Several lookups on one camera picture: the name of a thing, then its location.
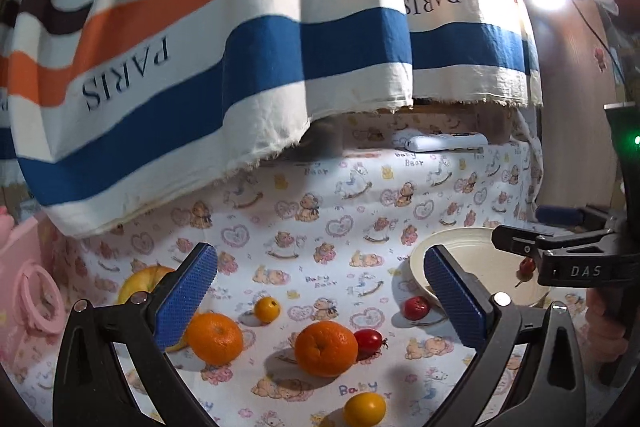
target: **dark brown stripe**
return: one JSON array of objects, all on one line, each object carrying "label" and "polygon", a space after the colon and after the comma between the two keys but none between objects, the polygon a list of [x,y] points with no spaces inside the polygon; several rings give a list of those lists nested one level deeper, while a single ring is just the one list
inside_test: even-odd
[{"label": "dark brown stripe", "polygon": [[17,1],[7,1],[4,4],[4,9],[0,14],[0,23],[6,24],[7,26],[14,28],[15,20],[18,17],[18,12],[20,11],[20,5]]},{"label": "dark brown stripe", "polygon": [[51,0],[22,0],[18,12],[36,17],[51,35],[69,35],[82,29],[90,9],[91,4],[87,4],[77,10],[62,11]]}]

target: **striped cloth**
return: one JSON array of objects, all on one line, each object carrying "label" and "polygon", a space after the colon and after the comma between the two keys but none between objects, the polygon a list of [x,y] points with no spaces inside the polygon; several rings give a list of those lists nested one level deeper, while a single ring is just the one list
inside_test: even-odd
[{"label": "striped cloth", "polygon": [[0,89],[4,181],[17,157],[74,237],[225,179],[330,114],[542,102],[521,0],[7,0]]}]

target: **wooden panel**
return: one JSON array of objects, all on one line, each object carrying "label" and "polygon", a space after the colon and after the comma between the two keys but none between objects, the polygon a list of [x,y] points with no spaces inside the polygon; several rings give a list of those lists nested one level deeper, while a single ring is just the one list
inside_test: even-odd
[{"label": "wooden panel", "polygon": [[[595,4],[578,2],[591,26],[605,39]],[[542,149],[545,168],[538,202],[579,206],[609,204],[616,157],[603,106],[616,101],[611,62],[600,71],[600,44],[569,5],[544,22],[535,21],[545,107]]]}]

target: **pink toy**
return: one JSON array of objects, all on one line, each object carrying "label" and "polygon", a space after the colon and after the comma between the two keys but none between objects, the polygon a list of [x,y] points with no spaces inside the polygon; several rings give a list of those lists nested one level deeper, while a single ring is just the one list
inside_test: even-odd
[{"label": "pink toy", "polygon": [[[43,213],[14,228],[14,218],[0,206],[0,357],[12,365],[25,333],[56,335],[65,327],[62,295],[52,270],[52,238],[58,233]],[[47,296],[50,317],[37,309],[35,296]]]}]

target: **plate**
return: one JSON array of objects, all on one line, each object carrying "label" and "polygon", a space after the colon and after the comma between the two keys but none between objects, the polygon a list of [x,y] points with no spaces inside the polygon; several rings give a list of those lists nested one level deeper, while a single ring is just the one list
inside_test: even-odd
[{"label": "plate", "polygon": [[424,275],[424,253],[434,245],[444,245],[462,269],[475,274],[491,294],[505,292],[521,306],[536,306],[546,297],[549,288],[540,286],[536,276],[515,287],[522,256],[495,248],[491,242],[492,232],[493,229],[480,227],[442,230],[414,248],[409,259],[411,273],[438,306],[440,302],[429,286],[428,275]]}]

